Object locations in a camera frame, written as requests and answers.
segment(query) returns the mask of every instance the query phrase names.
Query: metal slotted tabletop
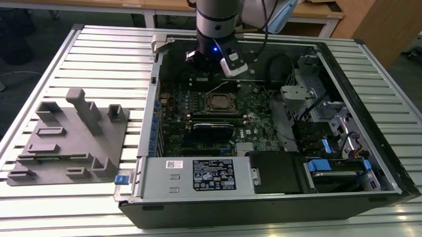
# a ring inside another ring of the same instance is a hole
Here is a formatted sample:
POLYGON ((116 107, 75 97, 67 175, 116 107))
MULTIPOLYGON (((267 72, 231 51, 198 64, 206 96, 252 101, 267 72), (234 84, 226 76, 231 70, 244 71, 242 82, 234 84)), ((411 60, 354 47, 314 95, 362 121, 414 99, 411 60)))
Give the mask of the metal slotted tabletop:
MULTIPOLYGON (((151 40, 156 33, 195 35, 192 31, 84 26, 72 30, 52 60, 0 147, 0 236, 421 236, 422 197, 395 207, 374 209, 344 221, 140 230, 121 214, 113 193, 131 193, 113 183, 9 187, 7 174, 37 122, 41 101, 71 106, 69 87, 85 90, 97 107, 131 109, 119 169, 135 168, 143 110, 149 85, 151 40)), ((262 35, 246 35, 262 38, 262 35)), ((274 40, 327 44, 356 93, 422 192, 422 115, 364 45, 348 39, 270 36, 274 40)))

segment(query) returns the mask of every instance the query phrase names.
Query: power supply label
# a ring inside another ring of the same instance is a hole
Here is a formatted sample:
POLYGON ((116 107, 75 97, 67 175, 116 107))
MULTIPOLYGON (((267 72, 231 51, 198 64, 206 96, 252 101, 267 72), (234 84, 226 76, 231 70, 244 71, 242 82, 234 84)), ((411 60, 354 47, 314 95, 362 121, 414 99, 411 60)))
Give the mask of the power supply label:
POLYGON ((236 180, 231 159, 194 160, 196 191, 235 190, 236 180))

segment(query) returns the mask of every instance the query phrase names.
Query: motherboard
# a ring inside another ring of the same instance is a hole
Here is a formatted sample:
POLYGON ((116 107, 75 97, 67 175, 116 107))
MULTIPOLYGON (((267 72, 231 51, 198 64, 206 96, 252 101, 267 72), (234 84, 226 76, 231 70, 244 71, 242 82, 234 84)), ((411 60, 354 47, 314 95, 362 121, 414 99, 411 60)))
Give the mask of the motherboard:
POLYGON ((268 108, 275 91, 254 82, 161 83, 165 157, 243 156, 279 151, 268 108))

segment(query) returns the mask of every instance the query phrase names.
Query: wooden cabinet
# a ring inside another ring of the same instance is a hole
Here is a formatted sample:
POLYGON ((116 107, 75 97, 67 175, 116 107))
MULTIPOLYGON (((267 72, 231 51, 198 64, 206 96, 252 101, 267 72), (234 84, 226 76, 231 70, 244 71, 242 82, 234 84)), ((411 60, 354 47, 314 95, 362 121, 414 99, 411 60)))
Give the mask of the wooden cabinet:
POLYGON ((362 39, 384 67, 422 31, 422 0, 336 0, 344 12, 332 38, 362 39))

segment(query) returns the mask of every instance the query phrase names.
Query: blue tab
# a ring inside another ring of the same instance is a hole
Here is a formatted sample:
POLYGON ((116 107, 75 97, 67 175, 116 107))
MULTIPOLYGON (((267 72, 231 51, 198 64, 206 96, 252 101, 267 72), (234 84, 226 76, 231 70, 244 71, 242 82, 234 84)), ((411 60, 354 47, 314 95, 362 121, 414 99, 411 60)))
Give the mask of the blue tab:
POLYGON ((312 159, 308 162, 308 169, 310 169, 310 172, 314 172, 314 171, 330 171, 331 170, 331 166, 330 166, 328 160, 326 160, 326 159, 312 159))
POLYGON ((308 169, 310 169, 310 172, 315 171, 315 165, 314 165, 312 161, 308 162, 308 169))
POLYGON ((371 169, 370 161, 367 159, 363 160, 363 166, 364 166, 364 169, 367 169, 367 170, 371 169))
POLYGON ((322 144, 323 144, 323 146, 324 146, 324 151, 326 151, 328 154, 331 154, 331 153, 332 153, 332 150, 331 150, 331 147, 330 147, 330 145, 328 145, 327 139, 323 139, 323 140, 322 140, 322 144))
POLYGON ((113 179, 113 184, 128 185, 129 184, 129 176, 128 175, 116 175, 116 177, 113 179))

